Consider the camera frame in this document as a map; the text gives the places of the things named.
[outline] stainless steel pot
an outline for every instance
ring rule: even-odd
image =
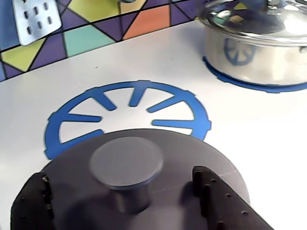
[[[307,1],[216,0],[199,19],[216,70],[263,85],[307,82]]]

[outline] blue tile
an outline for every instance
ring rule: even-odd
[[[11,0],[0,0],[0,49],[19,45],[13,4]]]
[[[4,75],[2,63],[0,62],[0,81],[4,81],[4,80],[5,80],[5,75]]]

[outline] glass lid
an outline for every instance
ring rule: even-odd
[[[215,0],[204,5],[199,19],[247,43],[307,45],[307,0]]]

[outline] spatula with holes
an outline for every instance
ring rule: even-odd
[[[19,42],[33,43],[62,25],[55,0],[12,0]]]

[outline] mosaic backsplash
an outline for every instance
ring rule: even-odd
[[[200,0],[57,2],[62,27],[28,46],[20,46],[12,0],[0,0],[0,81],[93,49],[195,20]]]

